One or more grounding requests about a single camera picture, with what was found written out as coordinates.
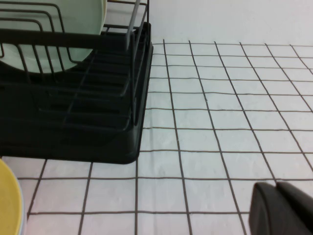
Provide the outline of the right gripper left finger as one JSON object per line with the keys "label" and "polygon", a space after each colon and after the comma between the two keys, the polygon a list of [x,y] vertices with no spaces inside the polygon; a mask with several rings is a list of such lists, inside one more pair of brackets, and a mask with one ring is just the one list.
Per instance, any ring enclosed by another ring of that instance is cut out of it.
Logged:
{"label": "right gripper left finger", "polygon": [[285,235],[288,233],[288,204],[271,184],[253,187],[249,227],[252,235]]}

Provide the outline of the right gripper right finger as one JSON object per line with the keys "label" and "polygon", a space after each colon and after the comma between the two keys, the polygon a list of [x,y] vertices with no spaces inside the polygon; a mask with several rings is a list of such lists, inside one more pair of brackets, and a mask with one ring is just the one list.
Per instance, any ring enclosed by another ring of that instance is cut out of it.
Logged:
{"label": "right gripper right finger", "polygon": [[298,218],[313,233],[313,198],[287,182],[278,182],[276,188],[288,201]]}

